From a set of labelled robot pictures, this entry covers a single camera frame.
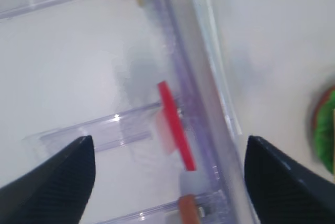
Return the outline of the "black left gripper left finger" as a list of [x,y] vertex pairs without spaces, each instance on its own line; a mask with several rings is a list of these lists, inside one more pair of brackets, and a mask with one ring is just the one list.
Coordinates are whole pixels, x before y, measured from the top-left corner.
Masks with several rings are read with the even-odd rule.
[[93,138],[79,137],[1,188],[1,223],[79,223],[95,179]]

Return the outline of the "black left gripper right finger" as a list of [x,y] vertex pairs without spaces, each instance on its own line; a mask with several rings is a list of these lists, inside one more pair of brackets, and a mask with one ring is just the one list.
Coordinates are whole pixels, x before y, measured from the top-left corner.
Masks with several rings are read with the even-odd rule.
[[258,136],[249,136],[244,181],[260,223],[334,223],[334,184]]

